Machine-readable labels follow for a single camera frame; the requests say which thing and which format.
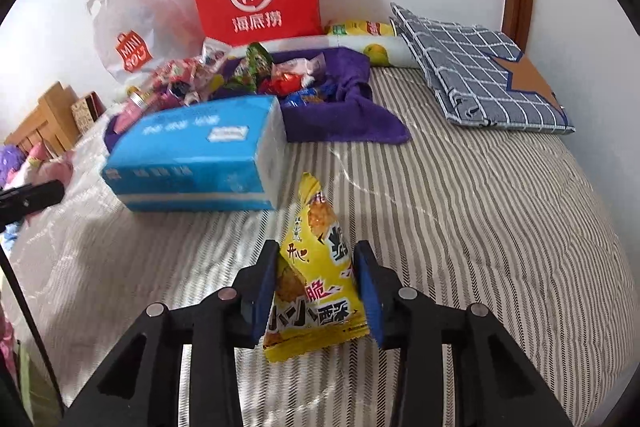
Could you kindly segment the pink strawberry snack bag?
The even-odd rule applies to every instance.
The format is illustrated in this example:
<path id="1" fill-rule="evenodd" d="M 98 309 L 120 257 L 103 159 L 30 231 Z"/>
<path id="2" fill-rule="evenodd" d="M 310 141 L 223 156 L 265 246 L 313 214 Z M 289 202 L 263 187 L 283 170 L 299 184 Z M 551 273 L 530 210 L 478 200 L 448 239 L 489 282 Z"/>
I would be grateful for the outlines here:
<path id="1" fill-rule="evenodd" d="M 206 102 L 210 80 L 219 74 L 216 66 L 199 58 L 172 60 L 155 69 L 140 88 L 128 89 L 128 100 L 114 120 L 113 132 L 123 135 L 145 116 Z"/>

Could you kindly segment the yellow triangular snack packet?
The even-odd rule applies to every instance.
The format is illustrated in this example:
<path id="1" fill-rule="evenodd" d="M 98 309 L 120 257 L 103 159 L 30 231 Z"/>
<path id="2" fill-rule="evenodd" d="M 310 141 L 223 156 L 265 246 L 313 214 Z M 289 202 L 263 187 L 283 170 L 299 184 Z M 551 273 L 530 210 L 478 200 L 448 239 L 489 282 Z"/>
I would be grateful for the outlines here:
<path id="1" fill-rule="evenodd" d="M 299 210 L 280 246 L 262 349 L 283 362 L 369 334 L 354 260 L 320 181 L 306 172 Z"/>

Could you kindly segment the long pink white snack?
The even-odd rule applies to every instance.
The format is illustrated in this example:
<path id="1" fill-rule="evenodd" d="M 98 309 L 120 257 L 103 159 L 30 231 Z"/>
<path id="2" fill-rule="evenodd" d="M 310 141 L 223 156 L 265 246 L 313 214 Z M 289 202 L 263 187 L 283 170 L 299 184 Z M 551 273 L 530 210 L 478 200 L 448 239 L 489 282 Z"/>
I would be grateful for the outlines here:
<path id="1" fill-rule="evenodd" d="M 215 66 L 220 61 L 224 61 L 231 50 L 232 46 L 229 46 L 228 43 L 205 38 L 202 45 L 201 62 L 207 66 Z"/>

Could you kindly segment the green snack packet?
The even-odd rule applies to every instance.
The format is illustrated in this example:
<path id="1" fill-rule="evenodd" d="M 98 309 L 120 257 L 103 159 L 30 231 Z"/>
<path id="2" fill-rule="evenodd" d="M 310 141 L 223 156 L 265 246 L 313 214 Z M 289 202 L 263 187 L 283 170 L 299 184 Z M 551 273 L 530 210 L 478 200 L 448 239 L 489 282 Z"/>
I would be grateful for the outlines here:
<path id="1" fill-rule="evenodd" d="M 250 43 L 245 57 L 235 67 L 224 87 L 232 91 L 256 93 L 259 85 L 271 76 L 273 58 L 259 42 Z"/>

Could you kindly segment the red snack packet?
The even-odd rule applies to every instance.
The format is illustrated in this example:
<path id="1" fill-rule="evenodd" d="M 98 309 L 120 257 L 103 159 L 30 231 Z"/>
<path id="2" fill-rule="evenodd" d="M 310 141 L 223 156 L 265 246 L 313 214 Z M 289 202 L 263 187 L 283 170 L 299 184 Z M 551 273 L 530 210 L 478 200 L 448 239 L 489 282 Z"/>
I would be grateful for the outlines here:
<path id="1" fill-rule="evenodd" d="M 306 89 L 314 84 L 316 80 L 311 75 L 299 75 L 294 72 L 284 72 L 280 76 L 270 77 L 262 80 L 258 86 L 259 94 L 270 94 L 285 98 L 286 96 Z"/>

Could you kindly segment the blue cookie packet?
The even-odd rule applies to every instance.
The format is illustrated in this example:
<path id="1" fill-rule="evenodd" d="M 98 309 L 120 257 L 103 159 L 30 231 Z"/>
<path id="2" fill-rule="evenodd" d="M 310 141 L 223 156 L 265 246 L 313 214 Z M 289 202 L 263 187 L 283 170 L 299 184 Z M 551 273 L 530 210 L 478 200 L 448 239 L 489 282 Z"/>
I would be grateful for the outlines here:
<path id="1" fill-rule="evenodd" d="M 282 102 L 282 107 L 304 107 L 326 103 L 332 96 L 332 91 L 321 88 L 306 88 L 289 94 Z"/>

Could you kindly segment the pale pink pastry packet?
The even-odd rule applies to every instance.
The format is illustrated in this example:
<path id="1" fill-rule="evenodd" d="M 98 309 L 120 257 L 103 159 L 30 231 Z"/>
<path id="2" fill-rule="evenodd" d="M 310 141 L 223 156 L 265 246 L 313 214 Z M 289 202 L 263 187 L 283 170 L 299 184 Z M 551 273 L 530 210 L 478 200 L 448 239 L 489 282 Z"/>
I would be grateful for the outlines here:
<path id="1" fill-rule="evenodd" d="M 273 64 L 271 67 L 272 77 L 281 77 L 284 74 L 294 74 L 309 76 L 320 79 L 326 72 L 326 57 L 323 53 L 315 55 L 313 58 L 296 57 L 280 64 Z"/>

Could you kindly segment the pink yellow potato-stick bag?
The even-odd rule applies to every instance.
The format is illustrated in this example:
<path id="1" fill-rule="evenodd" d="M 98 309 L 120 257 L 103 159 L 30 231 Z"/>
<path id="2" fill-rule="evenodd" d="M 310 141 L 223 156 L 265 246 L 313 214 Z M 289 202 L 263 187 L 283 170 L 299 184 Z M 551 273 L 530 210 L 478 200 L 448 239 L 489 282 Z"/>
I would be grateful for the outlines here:
<path id="1" fill-rule="evenodd" d="M 224 78 L 221 74 L 216 74 L 209 83 L 208 101 L 222 100 L 223 98 L 234 98 L 239 96 L 242 83 L 238 83 L 238 80 L 231 76 Z"/>

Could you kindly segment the colourful pillow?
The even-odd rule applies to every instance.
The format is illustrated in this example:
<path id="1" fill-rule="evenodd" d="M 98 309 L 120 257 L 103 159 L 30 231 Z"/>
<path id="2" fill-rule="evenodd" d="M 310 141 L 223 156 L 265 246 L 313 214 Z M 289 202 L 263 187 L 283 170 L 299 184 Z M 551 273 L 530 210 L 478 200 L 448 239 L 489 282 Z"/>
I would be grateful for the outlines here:
<path id="1" fill-rule="evenodd" d="M 52 150 L 47 142 L 39 142 L 32 147 L 25 161 L 17 170 L 13 169 L 4 184 L 5 190 L 32 184 L 45 184 L 50 181 L 60 181 L 68 187 L 74 173 L 73 158 L 75 152 L 66 150 L 60 156 L 52 156 Z"/>

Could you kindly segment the wooden headboard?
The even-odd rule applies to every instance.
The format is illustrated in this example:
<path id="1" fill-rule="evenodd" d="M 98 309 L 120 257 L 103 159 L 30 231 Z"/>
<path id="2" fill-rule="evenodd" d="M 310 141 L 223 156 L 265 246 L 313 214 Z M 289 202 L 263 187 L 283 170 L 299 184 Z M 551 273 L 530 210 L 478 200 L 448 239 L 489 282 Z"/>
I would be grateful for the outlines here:
<path id="1" fill-rule="evenodd" d="M 71 87 L 57 82 L 40 96 L 34 110 L 4 140 L 4 145 L 15 145 L 28 153 L 43 143 L 51 157 L 71 150 L 79 140 L 80 131 L 75 122 L 72 105 L 77 95 Z"/>

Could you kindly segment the striped mattress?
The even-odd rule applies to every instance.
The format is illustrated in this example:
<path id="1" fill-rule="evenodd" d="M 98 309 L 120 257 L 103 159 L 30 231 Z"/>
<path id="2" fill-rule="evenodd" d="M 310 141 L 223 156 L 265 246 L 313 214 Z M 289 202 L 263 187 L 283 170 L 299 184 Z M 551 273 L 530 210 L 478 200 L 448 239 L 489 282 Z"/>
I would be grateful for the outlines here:
<path id="1" fill-rule="evenodd" d="M 276 211 L 131 212 L 102 180 L 103 127 L 77 144 L 64 202 L 26 225 L 10 256 L 66 400 L 149 303 L 195 305 L 283 239 L 310 172 L 347 243 L 365 239 L 442 305 L 484 303 L 572 422 L 588 423 L 634 363 L 639 303 L 576 159 L 554 135 L 448 124 L 414 70 L 377 68 L 370 83 L 409 142 L 289 145 Z"/>

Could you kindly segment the white Miniso plastic bag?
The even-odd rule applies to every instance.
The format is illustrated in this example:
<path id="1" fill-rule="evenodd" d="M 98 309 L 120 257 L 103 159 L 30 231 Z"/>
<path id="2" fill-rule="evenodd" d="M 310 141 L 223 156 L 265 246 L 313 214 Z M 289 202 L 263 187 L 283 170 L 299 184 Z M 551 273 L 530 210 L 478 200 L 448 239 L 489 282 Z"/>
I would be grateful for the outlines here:
<path id="1" fill-rule="evenodd" d="M 87 0 L 96 53 L 114 79 L 142 83 L 170 60 L 198 55 L 204 37 L 174 0 Z"/>

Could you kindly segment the blue tissue pack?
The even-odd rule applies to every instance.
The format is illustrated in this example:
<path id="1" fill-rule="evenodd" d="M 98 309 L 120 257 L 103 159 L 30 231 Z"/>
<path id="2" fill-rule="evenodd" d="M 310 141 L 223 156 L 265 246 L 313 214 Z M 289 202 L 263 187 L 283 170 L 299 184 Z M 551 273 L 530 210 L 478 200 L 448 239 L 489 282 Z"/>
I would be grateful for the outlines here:
<path id="1" fill-rule="evenodd" d="M 132 211 L 273 210 L 285 163 L 278 99 L 247 95 L 142 118 L 101 176 Z"/>

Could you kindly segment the grey checked folded cloth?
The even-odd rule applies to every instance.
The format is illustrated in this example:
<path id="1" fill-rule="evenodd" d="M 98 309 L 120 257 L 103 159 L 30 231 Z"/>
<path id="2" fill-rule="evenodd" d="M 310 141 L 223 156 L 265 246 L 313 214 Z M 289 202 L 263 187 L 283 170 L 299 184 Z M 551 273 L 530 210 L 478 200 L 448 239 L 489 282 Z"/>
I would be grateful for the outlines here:
<path id="1" fill-rule="evenodd" d="M 453 124 L 551 134 L 575 131 L 549 83 L 503 32 L 429 20 L 397 3 L 390 12 L 393 28 Z"/>

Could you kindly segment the purple towel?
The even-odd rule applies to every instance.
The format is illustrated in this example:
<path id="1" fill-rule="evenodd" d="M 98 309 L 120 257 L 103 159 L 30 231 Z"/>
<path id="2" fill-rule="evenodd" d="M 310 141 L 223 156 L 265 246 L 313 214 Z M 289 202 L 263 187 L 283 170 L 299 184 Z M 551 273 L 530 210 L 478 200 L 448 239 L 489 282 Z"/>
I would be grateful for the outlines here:
<path id="1" fill-rule="evenodd" d="M 399 145 L 410 140 L 406 125 L 385 107 L 373 102 L 369 83 L 370 60 L 349 48 L 282 51 L 272 54 L 278 63 L 323 53 L 323 83 L 332 96 L 326 103 L 282 107 L 286 137 L 300 142 L 373 142 Z"/>

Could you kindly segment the yellow Lay's chip bag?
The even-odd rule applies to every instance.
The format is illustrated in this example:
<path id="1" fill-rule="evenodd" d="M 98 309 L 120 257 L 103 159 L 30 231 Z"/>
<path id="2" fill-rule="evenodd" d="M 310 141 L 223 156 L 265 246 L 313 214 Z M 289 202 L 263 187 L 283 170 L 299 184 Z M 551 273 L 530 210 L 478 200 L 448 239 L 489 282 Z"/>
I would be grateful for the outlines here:
<path id="1" fill-rule="evenodd" d="M 339 20 L 329 22 L 324 31 L 334 36 L 375 36 L 395 37 L 396 31 L 389 23 L 371 22 L 370 20 Z"/>

